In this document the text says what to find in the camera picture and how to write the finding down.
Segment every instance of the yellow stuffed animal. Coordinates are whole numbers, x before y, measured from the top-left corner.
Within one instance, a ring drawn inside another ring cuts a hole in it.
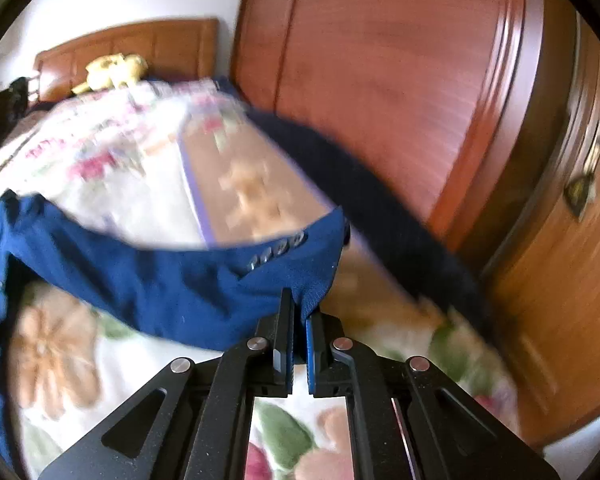
[[[147,62],[138,54],[102,56],[87,65],[87,81],[73,88],[72,92],[82,94],[89,90],[133,86],[138,84],[148,68]]]

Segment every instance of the blue jacket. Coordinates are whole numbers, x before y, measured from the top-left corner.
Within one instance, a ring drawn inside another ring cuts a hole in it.
[[[7,192],[0,199],[0,323],[8,310],[8,267],[24,264],[141,332],[223,350],[278,310],[283,287],[292,289],[302,320],[327,293],[347,222],[336,209],[303,233],[218,250],[138,250],[80,227],[40,195]],[[254,258],[269,256],[270,248],[280,255]],[[0,388],[0,453],[10,462],[2,394]]]

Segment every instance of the floral bedspread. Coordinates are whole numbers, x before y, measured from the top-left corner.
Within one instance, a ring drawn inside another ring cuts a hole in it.
[[[306,224],[303,212],[330,206],[310,184],[291,178],[297,170],[283,158],[244,154],[247,143],[240,139],[258,134],[240,105],[211,81],[143,82],[67,100],[36,119],[0,150],[0,195],[7,188],[42,193],[85,227],[136,246],[199,248],[273,236]],[[205,192],[216,200],[205,201]],[[312,200],[313,209],[307,206]],[[211,210],[212,203],[221,205]],[[365,271],[372,279],[360,277],[363,267],[373,269]],[[365,280],[389,291],[373,309],[357,292]],[[381,355],[428,356],[517,431],[516,391],[498,355],[458,314],[442,316],[426,301],[416,305],[387,283],[354,234],[324,307]],[[352,298],[359,303],[353,315],[341,306],[355,303]],[[29,285],[9,349],[10,396],[20,407],[29,475],[37,478],[172,359],[201,362],[219,355],[143,335],[62,290]],[[344,401],[313,399],[305,375],[297,366],[288,399],[256,403],[248,480],[353,478]]]

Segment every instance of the wooden headboard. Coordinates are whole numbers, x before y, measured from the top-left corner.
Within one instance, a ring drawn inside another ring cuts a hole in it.
[[[457,246],[520,130],[536,2],[243,0],[232,81],[253,105],[346,148]],[[541,5],[534,18],[541,30]]]
[[[85,66],[107,54],[139,54],[150,75],[165,81],[211,77],[216,64],[216,18],[157,20],[106,28],[40,52],[39,101],[58,101],[85,81]]]

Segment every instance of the wooden door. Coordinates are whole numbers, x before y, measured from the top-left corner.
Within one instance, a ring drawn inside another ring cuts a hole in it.
[[[582,173],[599,132],[598,60],[587,134],[566,180]],[[581,221],[559,195],[532,241],[491,282],[504,353],[520,380],[523,436],[533,445],[600,414],[600,159],[595,180]]]

